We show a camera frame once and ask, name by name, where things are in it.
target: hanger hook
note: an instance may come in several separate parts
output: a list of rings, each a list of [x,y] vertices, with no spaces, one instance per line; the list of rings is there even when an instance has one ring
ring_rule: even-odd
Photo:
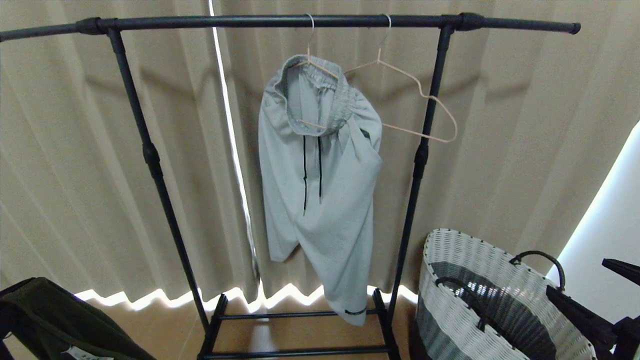
[[[311,35],[309,35],[309,39],[307,40],[307,59],[311,59],[311,40],[314,37],[314,32],[316,31],[316,22],[314,21],[314,17],[311,14],[306,13],[305,15],[311,18]]]
[[[385,44],[385,41],[387,40],[387,36],[389,36],[389,32],[391,32],[391,16],[389,16],[389,14],[387,14],[387,13],[384,13],[382,15],[386,16],[387,19],[389,19],[389,27],[387,28],[387,32],[385,33],[385,37],[382,38],[382,41],[378,45],[378,61],[380,60],[380,54],[382,53],[382,45]]]

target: light under curtain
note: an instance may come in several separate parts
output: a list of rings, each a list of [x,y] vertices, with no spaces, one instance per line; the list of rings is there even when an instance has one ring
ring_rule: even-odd
[[[639,111],[640,5],[634,2],[505,1],[215,1],[216,15],[476,12],[582,23],[578,35],[482,29],[455,33],[440,99],[458,119],[449,144],[431,142],[413,222],[404,284],[417,289],[430,230],[463,231],[510,251],[557,256],[631,132]],[[316,29],[311,53],[350,69],[374,60],[385,29]],[[304,253],[269,260],[257,141],[267,80],[294,54],[306,53],[309,29],[221,29],[221,48],[260,275],[267,296],[293,283],[320,282]],[[438,32],[392,28],[383,59],[430,84]],[[349,73],[383,122],[420,131],[427,102],[415,83],[376,68]],[[436,109],[432,135],[452,126]],[[369,283],[389,291],[419,138],[384,129],[383,166],[374,194]],[[544,259],[526,259],[546,273]]]
[[[0,27],[208,14],[199,0],[7,1]],[[203,298],[237,286],[254,299],[212,30],[122,37]],[[187,293],[109,39],[9,42],[1,56],[1,287],[45,276],[131,301]]]

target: dark green garment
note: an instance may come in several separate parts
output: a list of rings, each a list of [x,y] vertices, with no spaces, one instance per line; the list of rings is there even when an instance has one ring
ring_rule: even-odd
[[[8,306],[19,314],[13,335],[40,360],[74,360],[65,353],[71,347],[114,360],[154,360],[105,313],[43,277],[2,291],[0,309]]]

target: empty clothes hanger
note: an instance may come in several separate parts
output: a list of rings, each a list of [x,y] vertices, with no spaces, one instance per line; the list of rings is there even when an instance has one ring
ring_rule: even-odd
[[[307,40],[307,60],[303,61],[301,63],[295,64],[292,67],[299,67],[299,66],[306,65],[306,64],[313,65],[313,66],[319,68],[320,70],[326,72],[327,74],[329,74],[329,75],[331,75],[331,76],[333,76],[334,78],[337,79],[338,75],[334,74],[332,71],[329,71],[327,68],[325,68],[322,65],[320,65],[320,64],[314,62],[313,60],[311,60],[311,50],[310,50],[310,48],[311,48],[311,40],[313,39],[314,32],[316,31],[316,22],[314,21],[314,17],[311,16],[311,14],[307,13],[305,15],[308,15],[311,18],[311,26],[312,26],[311,35],[309,35],[309,39]]]
[[[385,41],[386,41],[387,37],[389,36],[389,31],[391,30],[391,16],[389,16],[388,14],[384,14],[384,15],[389,19],[389,28],[387,29],[387,33],[385,34],[385,37],[382,39],[382,41],[380,42],[380,45],[379,45],[379,47],[378,47],[378,58],[377,58],[377,59],[375,59],[374,61],[368,62],[368,63],[366,63],[366,64],[356,66],[356,67],[354,67],[353,69],[349,69],[349,70],[345,71],[344,73],[346,74],[346,73],[351,72],[351,71],[354,71],[354,70],[356,70],[356,69],[361,69],[361,68],[363,68],[363,67],[367,67],[367,66],[370,66],[370,65],[376,65],[376,64],[378,64],[378,65],[382,65],[382,66],[384,66],[384,67],[386,67],[386,68],[389,68],[389,69],[391,69],[391,70],[394,70],[394,71],[396,71],[396,72],[399,72],[400,74],[405,75],[405,76],[407,76],[407,77],[409,77],[409,78],[413,79],[413,80],[415,81],[415,83],[416,83],[416,84],[418,84],[418,90],[420,91],[420,96],[421,96],[421,97],[424,97],[425,99],[432,99],[432,100],[434,100],[434,101],[435,101],[435,102],[437,102],[437,103],[442,107],[442,109],[447,113],[447,115],[448,115],[448,116],[449,116],[449,118],[451,119],[451,122],[453,122],[453,128],[454,128],[453,137],[452,137],[451,139],[445,140],[445,139],[437,138],[437,137],[434,137],[434,136],[430,136],[430,135],[425,135],[425,134],[422,134],[422,133],[418,133],[418,132],[416,132],[416,131],[411,131],[411,130],[403,129],[403,128],[401,128],[401,127],[397,127],[397,126],[393,126],[393,125],[389,125],[389,124],[384,124],[384,123],[382,123],[382,124],[383,124],[384,126],[391,127],[392,129],[396,129],[396,130],[400,130],[400,131],[405,131],[405,132],[407,132],[407,133],[414,134],[414,135],[418,135],[418,136],[421,136],[421,137],[423,137],[423,138],[432,139],[432,140],[436,140],[436,141],[443,142],[443,143],[452,142],[453,140],[455,140],[455,139],[458,137],[458,123],[456,122],[456,119],[453,117],[453,115],[451,115],[451,112],[449,111],[449,109],[447,109],[447,107],[446,107],[446,106],[444,106],[444,104],[442,103],[442,101],[440,101],[437,97],[432,96],[432,95],[425,95],[425,94],[422,92],[422,84],[420,83],[420,80],[418,80],[415,76],[413,76],[413,75],[409,74],[408,72],[406,72],[406,71],[404,71],[404,70],[402,70],[402,69],[399,69],[399,68],[397,68],[397,67],[395,67],[395,66],[393,66],[393,65],[391,65],[391,64],[389,64],[389,63],[386,63],[386,62],[382,61],[382,59],[381,59],[381,54],[382,54],[382,45],[385,43]]]

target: black drawstring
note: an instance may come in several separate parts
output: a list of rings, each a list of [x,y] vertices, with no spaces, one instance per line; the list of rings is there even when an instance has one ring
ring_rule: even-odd
[[[318,197],[322,202],[322,141],[320,141],[320,136],[318,136],[318,163],[320,165],[320,191]]]
[[[303,158],[303,162],[304,162],[304,167],[305,167],[305,208],[304,211],[302,213],[302,215],[305,214],[305,211],[307,210],[307,137],[306,136],[302,136],[302,158]]]

